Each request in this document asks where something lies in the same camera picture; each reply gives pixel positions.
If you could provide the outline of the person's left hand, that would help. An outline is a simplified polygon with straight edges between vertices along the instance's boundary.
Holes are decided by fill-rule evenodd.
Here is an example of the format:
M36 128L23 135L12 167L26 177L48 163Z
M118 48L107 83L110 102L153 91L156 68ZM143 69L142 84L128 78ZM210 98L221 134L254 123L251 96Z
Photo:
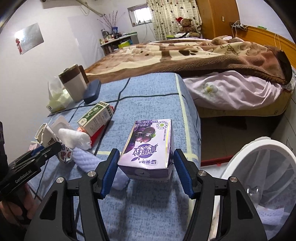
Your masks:
M23 190L25 192L23 206L28 211L27 218L33 219L36 213L36 210L38 208L38 204L36 200L34 200L28 184L24 185ZM11 202L1 201L1 212L9 223L12 223L14 225L19 225L16 218L22 216L23 214L19 206Z

